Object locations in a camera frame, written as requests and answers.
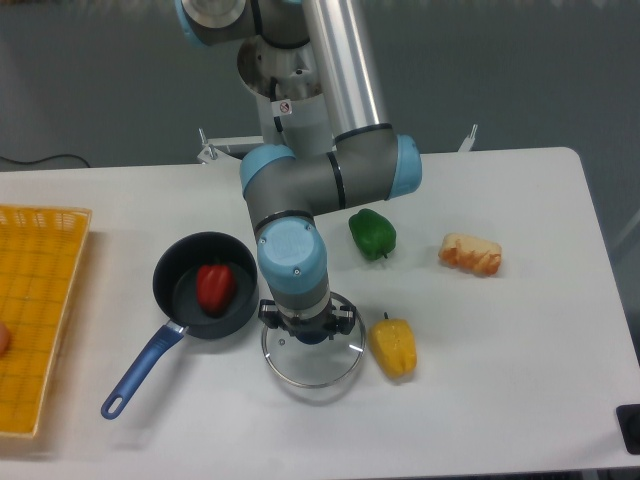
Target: blue joint cap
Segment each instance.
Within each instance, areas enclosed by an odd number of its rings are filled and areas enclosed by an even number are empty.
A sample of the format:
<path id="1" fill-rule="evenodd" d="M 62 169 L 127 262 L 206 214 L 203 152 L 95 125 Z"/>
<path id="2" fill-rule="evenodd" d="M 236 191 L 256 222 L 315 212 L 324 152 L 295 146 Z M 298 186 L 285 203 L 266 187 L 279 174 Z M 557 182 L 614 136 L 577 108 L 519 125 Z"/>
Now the blue joint cap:
<path id="1" fill-rule="evenodd" d="M 416 142 L 408 135 L 398 135 L 398 161 L 396 176 L 393 178 L 390 200 L 415 192 L 422 183 L 422 159 Z"/>
<path id="2" fill-rule="evenodd" d="M 184 8 L 182 8 L 182 0 L 175 0 L 174 5 L 176 7 L 176 13 L 178 14 L 178 20 L 180 21 L 182 33 L 187 37 L 189 43 L 196 47 L 206 47 L 206 45 L 202 43 L 198 36 L 193 32 L 191 25 L 189 25 L 187 15 L 184 13 Z"/>
<path id="3" fill-rule="evenodd" d="M 297 217 L 270 224 L 258 239 L 258 265 L 270 288 L 306 293 L 327 273 L 327 248 L 318 230 Z"/>
<path id="4" fill-rule="evenodd" d="M 261 145 L 245 155 L 240 164 L 240 180 L 242 181 L 242 195 L 251 179 L 271 162 L 281 158 L 296 158 L 289 147 L 285 145 Z"/>

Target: white table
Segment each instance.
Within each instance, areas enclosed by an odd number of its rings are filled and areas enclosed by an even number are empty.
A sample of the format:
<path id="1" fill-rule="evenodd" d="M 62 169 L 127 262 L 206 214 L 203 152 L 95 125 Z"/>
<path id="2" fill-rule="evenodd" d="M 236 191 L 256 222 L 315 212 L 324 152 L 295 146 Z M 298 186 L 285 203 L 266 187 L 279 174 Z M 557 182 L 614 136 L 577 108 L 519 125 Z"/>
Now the white table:
<path id="1" fill-rule="evenodd" d="M 371 206 L 398 231 L 387 261 L 357 252 L 347 226 L 357 209 L 317 218 L 332 289 L 369 325 L 384 311 L 411 322 L 411 381 L 392 384 L 367 355 L 339 389 L 288 388 L 252 320 L 221 341 L 180 342 L 114 421 L 100 416 L 102 402 L 166 321 L 151 291 L 165 249 L 218 230 L 255 254 L 239 162 L 0 175 L 1 203 L 94 212 L 40 434 L 0 440 L 0 477 L 380 478 L 640 464 L 614 413 L 640 402 L 638 364 L 577 155 L 423 162 L 416 194 Z M 499 241 L 497 277 L 440 265 L 451 231 Z"/>

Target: green bell pepper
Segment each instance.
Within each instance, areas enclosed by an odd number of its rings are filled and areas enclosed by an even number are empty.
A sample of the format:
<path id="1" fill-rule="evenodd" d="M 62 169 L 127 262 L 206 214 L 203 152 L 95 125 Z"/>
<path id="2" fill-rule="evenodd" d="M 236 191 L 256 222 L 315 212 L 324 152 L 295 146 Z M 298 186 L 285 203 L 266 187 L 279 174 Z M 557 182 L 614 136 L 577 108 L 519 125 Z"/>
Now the green bell pepper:
<path id="1" fill-rule="evenodd" d="M 367 260 L 387 258 L 396 248 L 396 229 L 379 213 L 363 208 L 349 219 L 353 241 Z"/>

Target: pan handle hole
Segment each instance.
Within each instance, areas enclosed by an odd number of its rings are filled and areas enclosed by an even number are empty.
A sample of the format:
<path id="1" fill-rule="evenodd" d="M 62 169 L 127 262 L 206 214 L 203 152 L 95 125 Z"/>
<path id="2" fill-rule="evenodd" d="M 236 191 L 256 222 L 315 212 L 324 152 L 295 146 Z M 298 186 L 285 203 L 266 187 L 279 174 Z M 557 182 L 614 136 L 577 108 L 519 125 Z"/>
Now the pan handle hole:
<path id="1" fill-rule="evenodd" d="M 116 410 L 118 410 L 118 407 L 120 406 L 121 403 L 122 403 L 122 395 L 118 395 L 116 398 L 113 399 L 113 402 L 111 402 L 111 405 L 109 405 L 107 412 L 115 413 Z"/>

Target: gray floor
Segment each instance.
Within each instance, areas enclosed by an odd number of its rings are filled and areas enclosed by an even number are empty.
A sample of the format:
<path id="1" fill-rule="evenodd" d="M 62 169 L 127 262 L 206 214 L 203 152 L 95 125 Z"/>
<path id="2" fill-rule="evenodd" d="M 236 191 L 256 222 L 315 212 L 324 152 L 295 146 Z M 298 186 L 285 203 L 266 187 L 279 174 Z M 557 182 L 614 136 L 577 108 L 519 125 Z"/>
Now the gray floor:
<path id="1" fill-rule="evenodd" d="M 616 244 L 640 209 L 640 2 L 364 5 L 389 114 L 422 152 L 457 150 L 477 123 L 479 150 L 580 154 L 640 347 L 640 228 Z M 190 46 L 171 0 L 0 6 L 0 155 L 189 163 L 200 126 L 209 137 L 259 134 L 237 48 Z"/>

